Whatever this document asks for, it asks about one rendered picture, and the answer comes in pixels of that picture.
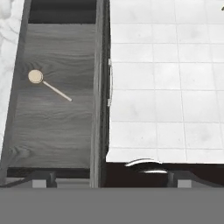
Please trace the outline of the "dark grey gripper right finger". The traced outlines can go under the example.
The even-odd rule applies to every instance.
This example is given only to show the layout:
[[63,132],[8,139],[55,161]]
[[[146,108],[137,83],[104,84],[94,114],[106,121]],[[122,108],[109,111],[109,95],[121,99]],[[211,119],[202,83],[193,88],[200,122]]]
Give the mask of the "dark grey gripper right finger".
[[169,171],[167,186],[173,188],[219,187],[218,184],[199,178],[189,171]]

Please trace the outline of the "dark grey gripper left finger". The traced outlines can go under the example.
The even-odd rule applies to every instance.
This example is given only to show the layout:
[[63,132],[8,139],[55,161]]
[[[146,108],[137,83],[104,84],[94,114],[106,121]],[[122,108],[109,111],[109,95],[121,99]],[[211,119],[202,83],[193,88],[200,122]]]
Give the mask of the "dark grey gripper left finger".
[[26,178],[11,182],[6,185],[17,188],[56,188],[56,172],[55,171],[34,171]]

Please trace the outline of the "grey wooden open drawer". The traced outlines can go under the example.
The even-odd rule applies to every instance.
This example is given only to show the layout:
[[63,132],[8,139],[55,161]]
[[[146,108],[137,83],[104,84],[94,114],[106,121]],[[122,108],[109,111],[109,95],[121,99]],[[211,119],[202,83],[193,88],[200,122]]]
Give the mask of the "grey wooden open drawer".
[[[109,150],[109,0],[0,0],[0,189],[37,171],[99,187]],[[44,80],[72,98],[28,79]]]

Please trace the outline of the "beige wooden dish brush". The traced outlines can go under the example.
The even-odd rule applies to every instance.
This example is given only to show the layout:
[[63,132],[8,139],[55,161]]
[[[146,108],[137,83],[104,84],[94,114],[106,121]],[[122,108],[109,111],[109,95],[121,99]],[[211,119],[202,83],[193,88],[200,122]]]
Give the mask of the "beige wooden dish brush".
[[66,100],[68,100],[69,102],[71,102],[73,99],[70,98],[69,96],[67,96],[66,94],[62,93],[61,91],[59,91],[56,87],[53,87],[51,84],[49,84],[48,82],[46,82],[44,80],[44,75],[41,71],[39,70],[31,70],[28,73],[28,79],[31,83],[33,84],[44,84],[47,87],[49,87],[52,91],[54,91],[55,93],[57,93],[58,95],[62,96],[63,98],[65,98]]

